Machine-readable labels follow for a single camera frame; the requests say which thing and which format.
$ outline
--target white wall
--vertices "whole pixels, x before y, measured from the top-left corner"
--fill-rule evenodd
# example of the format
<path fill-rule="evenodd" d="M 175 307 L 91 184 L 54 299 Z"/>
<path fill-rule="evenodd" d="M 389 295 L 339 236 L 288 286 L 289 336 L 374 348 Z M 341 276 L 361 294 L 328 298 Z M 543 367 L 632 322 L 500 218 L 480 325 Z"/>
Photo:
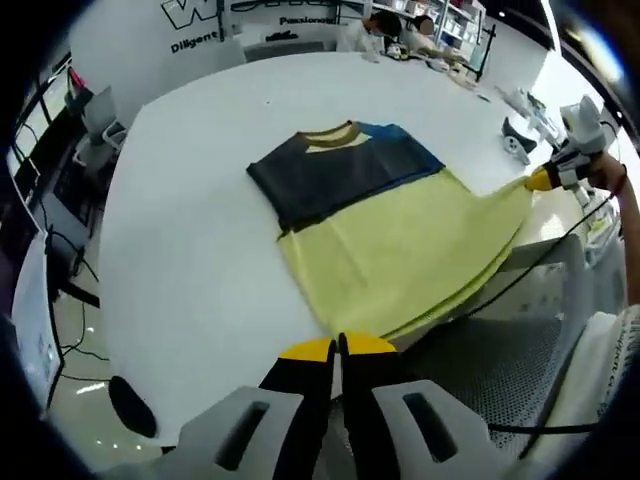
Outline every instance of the white wall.
<path fill-rule="evenodd" d="M 190 16 L 181 12 L 170 18 L 166 12 L 180 10 L 180 5 L 166 0 L 95 0 L 70 30 L 74 67 L 94 93 L 111 85 L 116 112 L 125 125 L 168 86 L 216 71 L 212 57 L 228 50 L 216 38 L 218 19 L 202 13 L 202 1 L 183 4 L 200 5 L 198 13 L 205 19 L 195 16 L 189 24 Z M 193 48 L 180 49 L 184 41 Z M 200 68 L 185 68 L 186 63 Z"/>

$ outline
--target chair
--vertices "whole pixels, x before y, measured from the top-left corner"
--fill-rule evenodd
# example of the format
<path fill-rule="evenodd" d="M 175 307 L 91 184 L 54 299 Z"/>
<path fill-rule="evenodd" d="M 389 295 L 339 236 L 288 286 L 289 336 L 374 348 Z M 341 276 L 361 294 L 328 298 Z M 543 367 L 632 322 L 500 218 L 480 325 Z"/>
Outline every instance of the chair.
<path fill-rule="evenodd" d="M 82 121 L 92 145 L 106 143 L 119 152 L 127 135 L 118 122 L 111 87 L 95 95 L 84 107 Z"/>

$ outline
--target black cable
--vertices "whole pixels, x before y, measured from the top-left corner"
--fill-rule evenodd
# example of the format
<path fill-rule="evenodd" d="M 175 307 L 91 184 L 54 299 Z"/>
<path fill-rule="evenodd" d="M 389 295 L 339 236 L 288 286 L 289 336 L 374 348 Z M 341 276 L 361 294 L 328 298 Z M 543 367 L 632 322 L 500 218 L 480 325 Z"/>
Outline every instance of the black cable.
<path fill-rule="evenodd" d="M 109 383 L 111 380 L 106 378 L 90 378 L 90 377 L 75 377 L 73 375 L 60 374 L 61 377 L 68 378 L 69 380 L 77 380 L 79 382 L 105 382 Z"/>
<path fill-rule="evenodd" d="M 67 353 L 69 353 L 72 350 L 75 350 L 76 348 L 78 348 L 82 344 L 82 342 L 84 342 L 84 336 L 85 336 L 85 333 L 87 331 L 87 316 L 86 316 L 86 312 L 84 310 L 84 302 L 81 302 L 80 305 L 82 305 L 82 334 L 80 334 L 80 340 L 78 340 L 73 345 L 63 345 L 62 347 L 60 347 L 60 348 L 68 348 L 69 349 L 69 350 L 67 350 L 66 352 L 64 352 L 62 354 L 63 357 Z"/>
<path fill-rule="evenodd" d="M 38 135 L 36 135 L 35 130 L 31 127 L 31 125 L 29 125 L 28 123 L 23 123 L 22 124 L 23 127 L 26 127 L 27 130 L 29 130 L 31 132 L 31 134 L 33 135 L 33 138 L 36 140 L 36 143 L 38 143 L 40 141 L 40 139 L 38 138 Z"/>
<path fill-rule="evenodd" d="M 71 248 L 73 248 L 73 250 L 78 254 L 78 257 L 80 258 L 80 261 L 82 263 L 84 263 L 86 265 L 86 267 L 89 269 L 89 272 L 91 272 L 91 275 L 93 275 L 93 278 L 96 279 L 96 282 L 100 282 L 100 280 L 98 280 L 98 275 L 96 274 L 96 272 L 93 270 L 93 268 L 91 268 L 91 265 L 89 265 L 89 262 L 87 262 L 84 258 L 84 255 L 80 252 L 80 249 L 78 247 L 76 247 L 73 242 L 71 240 L 69 240 L 65 235 L 63 235 L 60 232 L 56 232 L 55 230 L 51 231 L 51 235 L 57 235 L 58 237 L 62 238 L 64 241 L 66 241 Z"/>
<path fill-rule="evenodd" d="M 108 362 L 108 361 L 109 361 L 109 359 L 108 359 L 108 358 L 106 358 L 106 357 L 101 357 L 100 355 L 98 355 L 98 354 L 97 354 L 97 353 L 95 353 L 95 352 L 88 352 L 88 351 L 86 351 L 86 350 L 81 350 L 80 348 L 76 348 L 76 349 L 74 349 L 74 352 L 76 352 L 76 353 L 80 353 L 81 355 L 88 355 L 88 356 L 90 356 L 90 357 L 95 357 L 95 358 L 97 358 L 98 360 L 101 360 L 101 361 L 103 361 L 103 362 Z"/>
<path fill-rule="evenodd" d="M 42 203 L 42 198 L 38 199 L 38 203 L 40 204 L 40 208 L 42 209 L 42 219 L 44 221 L 44 229 L 48 232 L 49 227 L 51 225 L 49 224 L 49 217 L 47 217 L 47 211 L 44 208 L 44 203 Z"/>
<path fill-rule="evenodd" d="M 598 426 L 597 423 L 586 423 L 583 425 L 564 425 L 561 427 L 515 427 L 511 425 L 487 424 L 489 430 L 504 433 L 521 433 L 529 435 L 566 435 L 572 433 L 593 432 Z"/>
<path fill-rule="evenodd" d="M 27 156 L 24 154 L 24 152 L 16 142 L 13 142 L 12 148 L 13 148 L 13 153 L 16 159 L 18 160 L 18 163 L 22 165 L 24 161 L 27 159 Z"/>
<path fill-rule="evenodd" d="M 527 268 L 521 275 L 518 275 L 512 282 L 510 282 L 506 287 L 504 287 L 502 290 L 500 290 L 497 294 L 495 294 L 493 297 L 491 297 L 489 300 L 487 300 L 486 302 L 482 303 L 481 305 L 479 305 L 478 307 L 475 307 L 473 309 L 471 309 L 470 311 L 464 313 L 463 315 L 460 315 L 457 319 L 460 318 L 465 318 L 465 317 L 471 317 L 473 315 L 475 315 L 476 313 L 478 313 L 480 310 L 484 310 L 485 308 L 487 308 L 489 305 L 493 304 L 496 300 L 498 300 L 500 297 L 502 297 L 505 293 L 507 293 L 509 290 L 511 290 L 518 282 L 520 282 L 520 280 L 522 280 L 524 277 L 526 277 L 529 273 L 531 273 L 531 271 L 538 267 L 540 265 L 540 263 L 547 258 L 549 255 L 551 255 L 554 250 L 556 248 L 558 248 L 562 242 L 564 242 L 569 235 L 571 235 L 580 225 L 582 225 L 584 222 L 586 222 L 589 218 L 591 218 L 592 215 L 594 215 L 598 210 L 600 210 L 602 207 L 604 207 L 613 197 L 615 196 L 615 193 L 612 193 L 611 195 L 609 195 L 602 203 L 600 203 L 600 205 L 598 205 L 594 210 L 592 210 L 591 212 L 589 212 L 588 214 L 586 214 L 584 217 L 582 217 L 580 219 L 580 221 L 578 223 L 576 223 L 573 227 L 571 227 L 567 233 L 565 233 L 562 237 L 560 237 L 558 240 L 556 240 L 548 249 L 547 251 L 545 251 L 542 255 L 540 255 L 540 257 L 538 257 L 536 259 L 535 262 L 533 262 L 533 264 Z"/>

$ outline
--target white sleeve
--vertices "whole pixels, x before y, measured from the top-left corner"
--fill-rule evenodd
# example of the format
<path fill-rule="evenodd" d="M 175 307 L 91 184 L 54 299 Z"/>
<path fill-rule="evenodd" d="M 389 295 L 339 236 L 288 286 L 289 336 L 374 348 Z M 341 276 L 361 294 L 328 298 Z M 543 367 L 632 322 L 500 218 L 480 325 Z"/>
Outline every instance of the white sleeve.
<path fill-rule="evenodd" d="M 438 50 L 436 48 L 436 44 L 430 38 L 426 37 L 425 35 L 422 35 L 419 32 L 403 30 L 401 41 L 412 52 L 415 52 L 420 48 L 429 48 L 431 50 Z"/>
<path fill-rule="evenodd" d="M 336 52 L 355 52 L 356 39 L 353 37 L 353 29 L 351 25 L 342 27 L 338 33 L 338 44 Z"/>
<path fill-rule="evenodd" d="M 639 342 L 640 306 L 629 307 L 617 317 L 601 312 L 591 317 L 571 355 L 545 426 L 597 422 L 615 395 Z M 556 464 L 583 437 L 542 435 L 527 458 Z"/>

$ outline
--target desk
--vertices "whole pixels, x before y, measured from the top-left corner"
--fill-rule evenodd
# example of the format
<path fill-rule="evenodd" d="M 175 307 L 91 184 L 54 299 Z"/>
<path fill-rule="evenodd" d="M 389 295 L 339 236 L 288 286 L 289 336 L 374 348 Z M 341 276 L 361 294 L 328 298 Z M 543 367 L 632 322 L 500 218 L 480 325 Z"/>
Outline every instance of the desk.
<path fill-rule="evenodd" d="M 323 334 L 250 162 L 298 130 L 396 123 L 484 195 L 523 174 L 502 150 L 509 113 L 423 62 L 339 53 L 250 63 L 143 108 L 107 200 L 100 296 L 114 374 L 156 415 L 154 442 L 175 444 L 185 422 L 259 383 L 283 349 Z M 532 156 L 529 170 L 545 152 Z"/>

